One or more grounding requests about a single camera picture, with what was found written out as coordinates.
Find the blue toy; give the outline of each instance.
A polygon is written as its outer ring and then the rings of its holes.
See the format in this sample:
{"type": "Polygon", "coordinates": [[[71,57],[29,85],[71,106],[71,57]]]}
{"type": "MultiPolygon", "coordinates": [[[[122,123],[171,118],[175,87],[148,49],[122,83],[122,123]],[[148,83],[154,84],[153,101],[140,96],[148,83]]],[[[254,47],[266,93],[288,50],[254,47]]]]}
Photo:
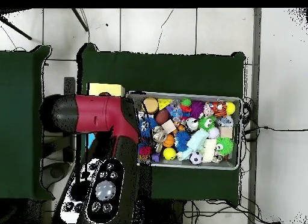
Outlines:
{"type": "Polygon", "coordinates": [[[139,121],[141,137],[150,138],[150,131],[156,126],[158,125],[154,118],[142,117],[139,121]]]}
{"type": "Polygon", "coordinates": [[[175,146],[177,151],[185,152],[188,149],[186,145],[190,140],[191,136],[186,131],[179,131],[175,135],[175,146]]]}

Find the pink toy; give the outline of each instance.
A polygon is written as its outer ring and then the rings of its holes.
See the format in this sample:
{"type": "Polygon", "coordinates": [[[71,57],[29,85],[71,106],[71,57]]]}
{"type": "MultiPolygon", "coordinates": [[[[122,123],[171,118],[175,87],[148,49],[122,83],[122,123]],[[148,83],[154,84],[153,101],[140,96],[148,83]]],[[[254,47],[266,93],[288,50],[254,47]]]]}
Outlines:
{"type": "Polygon", "coordinates": [[[205,106],[205,103],[202,101],[192,101],[191,103],[191,112],[190,117],[198,119],[200,114],[203,113],[203,107],[205,106]]]}

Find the black and white ball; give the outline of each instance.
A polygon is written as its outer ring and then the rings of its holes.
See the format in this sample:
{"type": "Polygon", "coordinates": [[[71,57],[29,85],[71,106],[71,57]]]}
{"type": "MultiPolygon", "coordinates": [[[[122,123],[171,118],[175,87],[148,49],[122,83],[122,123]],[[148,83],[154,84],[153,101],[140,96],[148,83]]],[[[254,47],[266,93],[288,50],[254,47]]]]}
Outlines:
{"type": "Polygon", "coordinates": [[[199,165],[199,164],[202,162],[201,153],[199,153],[199,152],[193,152],[193,153],[191,153],[191,155],[189,156],[189,161],[190,161],[193,165],[199,165]]]}

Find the green tablecloth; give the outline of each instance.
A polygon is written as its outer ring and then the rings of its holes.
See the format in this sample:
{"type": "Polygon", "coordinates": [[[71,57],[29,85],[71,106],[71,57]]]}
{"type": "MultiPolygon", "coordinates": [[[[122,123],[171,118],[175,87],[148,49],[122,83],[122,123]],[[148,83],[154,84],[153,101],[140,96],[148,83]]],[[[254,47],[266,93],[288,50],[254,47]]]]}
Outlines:
{"type": "Polygon", "coordinates": [[[40,185],[43,62],[51,51],[0,51],[0,198],[52,199],[40,185]]]}
{"type": "MultiPolygon", "coordinates": [[[[98,52],[94,44],[86,43],[77,60],[84,94],[86,83],[98,82],[121,84],[126,91],[243,96],[241,52],[232,56],[98,52]]],[[[153,167],[152,198],[227,199],[237,205],[238,182],[239,169],[153,167]]]]}

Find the toy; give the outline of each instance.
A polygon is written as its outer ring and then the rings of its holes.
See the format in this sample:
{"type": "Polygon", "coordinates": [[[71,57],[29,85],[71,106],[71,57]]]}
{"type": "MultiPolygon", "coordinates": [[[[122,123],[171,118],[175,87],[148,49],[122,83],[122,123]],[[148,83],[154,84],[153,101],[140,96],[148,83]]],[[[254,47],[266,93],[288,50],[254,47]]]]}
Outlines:
{"type": "Polygon", "coordinates": [[[173,160],[176,158],[176,150],[171,147],[165,148],[162,154],[166,160],[173,160]]]}
{"type": "Polygon", "coordinates": [[[148,161],[150,160],[150,155],[139,155],[138,159],[140,161],[148,161]]]}
{"type": "Polygon", "coordinates": [[[198,127],[199,128],[203,128],[205,131],[209,131],[211,128],[215,127],[215,120],[216,118],[214,117],[214,115],[211,115],[209,117],[201,117],[198,120],[198,127]]]}
{"type": "Polygon", "coordinates": [[[182,111],[184,113],[190,113],[191,112],[191,108],[189,106],[180,104],[180,108],[182,109],[182,111]]]}
{"type": "Polygon", "coordinates": [[[234,125],[233,119],[231,118],[230,115],[227,115],[225,118],[220,118],[217,120],[217,125],[218,126],[226,126],[226,127],[231,127],[234,125]]]}
{"type": "Polygon", "coordinates": [[[164,109],[166,106],[170,105],[172,99],[157,99],[158,100],[158,108],[159,110],[164,109]]]}
{"type": "Polygon", "coordinates": [[[166,140],[162,143],[165,147],[172,147],[174,145],[173,135],[168,134],[166,140]]]}
{"type": "Polygon", "coordinates": [[[155,120],[158,125],[164,124],[168,119],[169,119],[169,112],[167,111],[166,108],[160,110],[155,117],[155,120]]]}
{"type": "Polygon", "coordinates": [[[172,121],[176,128],[180,125],[180,118],[175,117],[172,119],[172,121]]]}
{"type": "Polygon", "coordinates": [[[175,125],[173,124],[172,120],[168,120],[166,121],[164,124],[161,125],[162,128],[164,129],[164,131],[169,134],[171,133],[173,130],[176,129],[175,125]]]}
{"type": "Polygon", "coordinates": [[[213,160],[216,148],[216,139],[206,139],[203,145],[202,162],[209,163],[213,160]]]}
{"type": "Polygon", "coordinates": [[[198,129],[198,120],[195,118],[188,118],[185,123],[186,130],[188,132],[194,132],[198,129]]]}
{"type": "Polygon", "coordinates": [[[156,126],[157,122],[155,119],[143,116],[139,121],[141,137],[150,138],[150,131],[156,126]]]}
{"type": "Polygon", "coordinates": [[[177,128],[176,128],[176,129],[173,130],[171,133],[172,133],[173,135],[175,135],[178,131],[179,131],[179,130],[177,130],[177,128]]]}
{"type": "Polygon", "coordinates": [[[226,102],[227,104],[227,115],[231,115],[235,112],[235,105],[232,102],[226,102]]]}
{"type": "Polygon", "coordinates": [[[220,155],[218,152],[214,152],[214,157],[212,159],[212,162],[219,163],[222,160],[223,160],[223,156],[220,155]]]}
{"type": "Polygon", "coordinates": [[[220,126],[219,127],[219,131],[220,131],[220,137],[221,138],[229,138],[232,139],[233,137],[233,128],[232,127],[226,127],[226,126],[220,126]]]}
{"type": "Polygon", "coordinates": [[[202,162],[202,156],[199,152],[193,152],[189,157],[189,161],[193,165],[199,165],[202,162]]]}
{"type": "Polygon", "coordinates": [[[178,117],[178,118],[181,118],[183,116],[183,111],[182,109],[180,108],[180,106],[176,106],[173,108],[172,111],[169,112],[170,115],[172,117],[178,117]]]}
{"type": "Polygon", "coordinates": [[[145,98],[143,104],[141,104],[141,109],[145,111],[144,106],[149,114],[153,114],[158,110],[158,101],[155,98],[145,98]]]}
{"type": "Polygon", "coordinates": [[[183,116],[183,111],[180,108],[180,101],[178,99],[173,100],[170,105],[166,107],[172,117],[181,118],[183,116]]]}
{"type": "Polygon", "coordinates": [[[182,124],[180,124],[180,125],[177,127],[177,129],[178,129],[179,131],[184,131],[184,130],[185,130],[185,127],[184,127],[182,124]]]}
{"type": "Polygon", "coordinates": [[[182,116],[181,120],[187,120],[189,117],[190,117],[190,113],[183,112],[183,116],[182,116]]]}
{"type": "Polygon", "coordinates": [[[203,107],[205,106],[205,103],[202,101],[192,101],[191,103],[191,112],[190,116],[198,119],[200,114],[203,112],[203,107]]]}
{"type": "Polygon", "coordinates": [[[176,133],[174,144],[179,152],[184,152],[188,149],[186,145],[187,142],[190,140],[191,136],[186,131],[179,131],[176,133]]]}
{"type": "Polygon", "coordinates": [[[152,131],[153,140],[157,143],[162,143],[167,138],[167,133],[163,130],[161,126],[156,126],[152,131]]]}
{"type": "Polygon", "coordinates": [[[161,153],[161,150],[162,150],[162,143],[154,143],[153,150],[154,150],[156,153],[161,153]]]}
{"type": "Polygon", "coordinates": [[[154,153],[154,154],[152,154],[152,161],[154,161],[154,162],[159,162],[160,156],[161,156],[160,153],[154,153]]]}
{"type": "Polygon", "coordinates": [[[151,154],[151,147],[150,146],[141,147],[140,150],[139,150],[139,155],[149,156],[150,154],[151,154]]]}
{"type": "Polygon", "coordinates": [[[200,114],[200,117],[205,116],[205,117],[209,117],[211,115],[213,115],[213,109],[210,107],[210,103],[206,102],[205,106],[203,107],[203,112],[200,114]]]}
{"type": "Polygon", "coordinates": [[[177,155],[177,159],[179,161],[182,160],[187,160],[189,158],[189,156],[191,155],[191,153],[193,152],[193,150],[191,148],[188,148],[186,151],[184,152],[178,152],[177,155]]]}
{"type": "Polygon", "coordinates": [[[200,129],[191,136],[190,140],[187,142],[187,146],[193,151],[202,150],[205,140],[208,136],[208,132],[206,132],[204,129],[200,129]]]}
{"type": "Polygon", "coordinates": [[[224,102],[213,102],[209,106],[212,108],[215,117],[227,116],[227,104],[224,102]]]}
{"type": "Polygon", "coordinates": [[[219,152],[222,156],[230,154],[233,150],[233,141],[227,137],[217,138],[216,151],[219,152]]]}
{"type": "Polygon", "coordinates": [[[220,130],[218,128],[216,128],[216,126],[215,126],[211,129],[209,129],[208,133],[209,133],[209,137],[208,137],[209,139],[216,139],[220,135],[220,130]]]}
{"type": "Polygon", "coordinates": [[[139,111],[139,112],[138,112],[138,118],[139,118],[139,120],[142,120],[144,117],[148,117],[148,115],[149,115],[149,118],[154,118],[154,115],[152,115],[152,114],[146,114],[146,113],[143,112],[143,111],[139,111]]]}
{"type": "Polygon", "coordinates": [[[191,106],[191,100],[189,98],[183,98],[180,104],[189,107],[191,106]]]}

